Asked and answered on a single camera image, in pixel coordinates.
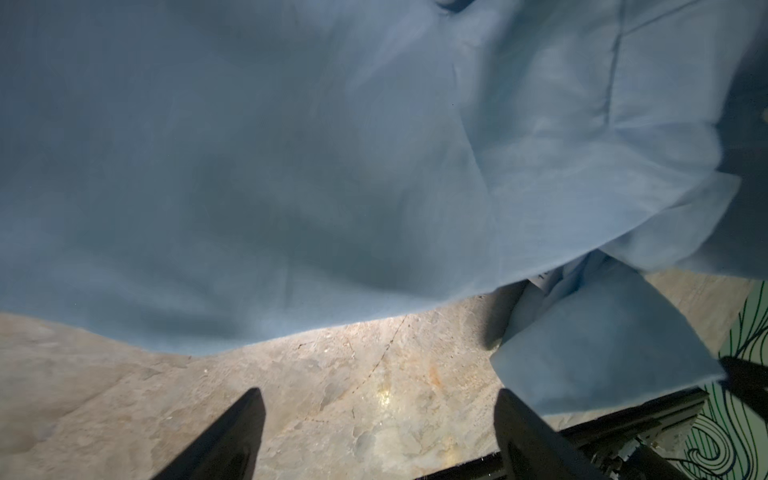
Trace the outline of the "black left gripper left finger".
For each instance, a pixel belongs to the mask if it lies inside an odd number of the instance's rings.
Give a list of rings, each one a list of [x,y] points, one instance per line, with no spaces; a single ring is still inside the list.
[[[247,390],[152,480],[252,479],[265,420],[260,389]]]

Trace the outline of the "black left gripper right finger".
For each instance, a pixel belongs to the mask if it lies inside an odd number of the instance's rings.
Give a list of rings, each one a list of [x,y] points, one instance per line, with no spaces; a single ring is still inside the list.
[[[508,389],[498,392],[494,430],[507,479],[606,478]]]

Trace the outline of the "light blue long sleeve shirt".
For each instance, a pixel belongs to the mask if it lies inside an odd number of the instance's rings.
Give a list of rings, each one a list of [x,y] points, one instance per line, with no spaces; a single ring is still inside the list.
[[[763,1],[5,1],[1,308],[203,355],[544,276],[541,415],[724,375],[645,280],[767,274]]]

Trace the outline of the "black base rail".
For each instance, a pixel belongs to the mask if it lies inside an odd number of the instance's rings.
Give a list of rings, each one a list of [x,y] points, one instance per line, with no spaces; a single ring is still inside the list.
[[[708,399],[700,388],[682,390],[556,432],[605,479],[685,479],[653,445],[691,426]],[[507,479],[500,451],[427,476],[429,479]]]

